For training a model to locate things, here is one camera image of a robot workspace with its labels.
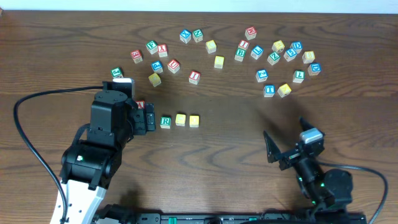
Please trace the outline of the green R block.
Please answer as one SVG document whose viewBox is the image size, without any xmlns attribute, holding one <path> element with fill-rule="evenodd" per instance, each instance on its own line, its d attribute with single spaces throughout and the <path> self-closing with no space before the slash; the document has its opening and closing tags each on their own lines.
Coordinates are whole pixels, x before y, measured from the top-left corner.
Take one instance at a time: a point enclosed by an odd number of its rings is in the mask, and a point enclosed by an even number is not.
<svg viewBox="0 0 398 224">
<path fill-rule="evenodd" d="M 171 117 L 162 116 L 160 119 L 160 127 L 162 129 L 170 129 L 171 128 L 172 119 Z"/>
</svg>

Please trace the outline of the yellow block O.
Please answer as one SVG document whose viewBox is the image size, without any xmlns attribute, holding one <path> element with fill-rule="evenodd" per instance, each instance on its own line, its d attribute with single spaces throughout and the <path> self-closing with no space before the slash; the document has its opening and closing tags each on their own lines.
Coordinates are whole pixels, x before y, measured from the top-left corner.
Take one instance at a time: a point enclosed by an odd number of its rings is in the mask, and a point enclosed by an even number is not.
<svg viewBox="0 0 398 224">
<path fill-rule="evenodd" d="M 185 126 L 186 123 L 186 115 L 185 114 L 176 114 L 175 124 L 177 126 Z"/>
<path fill-rule="evenodd" d="M 200 125 L 200 117 L 198 115 L 191 115 L 189 125 L 191 128 L 198 128 Z"/>
</svg>

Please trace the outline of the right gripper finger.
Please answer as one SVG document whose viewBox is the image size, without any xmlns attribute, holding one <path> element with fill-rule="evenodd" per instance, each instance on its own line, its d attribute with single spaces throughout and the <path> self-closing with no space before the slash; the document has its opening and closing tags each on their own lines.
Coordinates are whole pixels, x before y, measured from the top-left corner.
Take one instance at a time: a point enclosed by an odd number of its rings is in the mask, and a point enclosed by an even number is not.
<svg viewBox="0 0 398 224">
<path fill-rule="evenodd" d="M 299 118 L 299 122 L 300 122 L 300 125 L 301 125 L 301 128 L 302 128 L 303 131 L 308 131 L 308 130 L 310 130 L 310 129 L 315 128 L 315 129 L 317 129 L 319 132 L 321 132 L 321 133 L 323 134 L 323 136 L 325 135 L 324 132 L 322 132 L 320 129 L 314 127 L 314 126 L 313 126 L 312 124 L 310 124 L 306 119 L 304 119 L 304 117 L 301 116 L 301 117 Z"/>
<path fill-rule="evenodd" d="M 272 140 L 272 138 L 268 135 L 266 131 L 263 132 L 263 135 L 266 142 L 268 163 L 277 162 L 281 154 L 280 149 L 277 147 L 276 143 Z"/>
</svg>

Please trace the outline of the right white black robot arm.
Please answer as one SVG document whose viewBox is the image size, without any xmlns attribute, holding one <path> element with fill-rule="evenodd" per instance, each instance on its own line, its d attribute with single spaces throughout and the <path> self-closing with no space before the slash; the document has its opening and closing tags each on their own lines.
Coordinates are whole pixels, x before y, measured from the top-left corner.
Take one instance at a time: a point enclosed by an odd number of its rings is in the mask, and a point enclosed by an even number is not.
<svg viewBox="0 0 398 224">
<path fill-rule="evenodd" d="M 316 160 L 324 150 L 325 133 L 300 118 L 302 132 L 294 148 L 281 152 L 264 131 L 267 160 L 278 162 L 280 170 L 294 168 L 300 190 L 315 206 L 315 211 L 345 210 L 353 201 L 352 175 L 341 169 L 323 171 Z"/>
</svg>

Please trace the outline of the green B block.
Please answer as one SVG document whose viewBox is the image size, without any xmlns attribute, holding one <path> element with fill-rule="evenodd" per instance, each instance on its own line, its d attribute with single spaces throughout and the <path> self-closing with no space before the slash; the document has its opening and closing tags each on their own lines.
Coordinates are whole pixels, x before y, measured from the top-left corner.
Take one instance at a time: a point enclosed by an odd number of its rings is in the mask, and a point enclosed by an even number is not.
<svg viewBox="0 0 398 224">
<path fill-rule="evenodd" d="M 245 54 L 246 54 L 246 51 L 244 49 L 238 48 L 235 53 L 234 59 L 236 61 L 242 62 L 245 57 Z"/>
</svg>

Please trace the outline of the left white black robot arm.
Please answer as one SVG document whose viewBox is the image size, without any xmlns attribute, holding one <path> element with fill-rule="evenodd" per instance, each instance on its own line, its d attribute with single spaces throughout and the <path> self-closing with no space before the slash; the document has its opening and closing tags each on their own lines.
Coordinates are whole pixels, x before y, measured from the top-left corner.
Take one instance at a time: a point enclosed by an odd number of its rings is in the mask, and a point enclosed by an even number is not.
<svg viewBox="0 0 398 224">
<path fill-rule="evenodd" d="M 62 189 L 51 222 L 91 223 L 121 165 L 125 145 L 148 131 L 155 131 L 152 103 L 139 106 L 128 91 L 98 92 L 90 123 L 77 131 L 63 153 Z"/>
</svg>

